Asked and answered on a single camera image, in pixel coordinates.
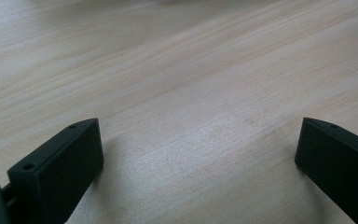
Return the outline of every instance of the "wooden table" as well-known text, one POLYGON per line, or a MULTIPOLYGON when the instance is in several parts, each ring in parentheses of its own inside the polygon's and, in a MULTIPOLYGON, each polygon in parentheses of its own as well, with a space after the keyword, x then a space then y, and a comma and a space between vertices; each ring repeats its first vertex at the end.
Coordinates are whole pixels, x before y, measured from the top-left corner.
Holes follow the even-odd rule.
POLYGON ((358 134, 358 1, 0 1, 0 185, 100 121, 68 223, 352 223, 294 164, 304 117, 358 134))

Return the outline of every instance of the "screw hole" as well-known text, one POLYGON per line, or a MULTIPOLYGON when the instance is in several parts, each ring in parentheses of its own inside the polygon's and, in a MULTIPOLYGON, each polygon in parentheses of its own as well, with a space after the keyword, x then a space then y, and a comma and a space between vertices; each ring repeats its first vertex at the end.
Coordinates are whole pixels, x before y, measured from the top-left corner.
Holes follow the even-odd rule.
POLYGON ((22 167, 23 170, 31 170, 34 168, 34 164, 28 163, 22 167))

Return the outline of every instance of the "small hole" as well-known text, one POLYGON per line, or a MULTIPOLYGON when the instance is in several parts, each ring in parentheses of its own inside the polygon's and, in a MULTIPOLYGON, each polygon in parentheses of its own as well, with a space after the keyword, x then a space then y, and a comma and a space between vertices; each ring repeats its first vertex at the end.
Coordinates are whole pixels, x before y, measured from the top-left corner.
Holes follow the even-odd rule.
POLYGON ((31 170, 32 168, 34 168, 34 164, 32 163, 28 163, 22 167, 23 170, 31 170))

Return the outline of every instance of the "black plastic arm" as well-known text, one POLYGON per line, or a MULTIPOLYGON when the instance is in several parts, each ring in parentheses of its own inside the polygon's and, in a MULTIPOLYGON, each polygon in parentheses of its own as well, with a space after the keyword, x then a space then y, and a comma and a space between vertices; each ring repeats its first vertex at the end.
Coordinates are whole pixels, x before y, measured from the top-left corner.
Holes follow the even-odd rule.
POLYGON ((7 171, 0 223, 64 223, 102 169, 98 120, 72 124, 7 171))
POLYGON ((303 120, 297 166, 358 223, 358 136, 335 124, 303 120))

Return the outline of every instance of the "wood grain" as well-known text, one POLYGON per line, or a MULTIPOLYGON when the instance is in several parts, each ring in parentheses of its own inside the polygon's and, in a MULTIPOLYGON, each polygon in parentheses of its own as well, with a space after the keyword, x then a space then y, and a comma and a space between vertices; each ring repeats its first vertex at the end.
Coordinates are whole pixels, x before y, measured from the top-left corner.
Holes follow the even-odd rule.
POLYGON ((0 1, 0 185, 100 120, 68 223, 352 223, 294 164, 304 117, 358 134, 358 1, 0 1))

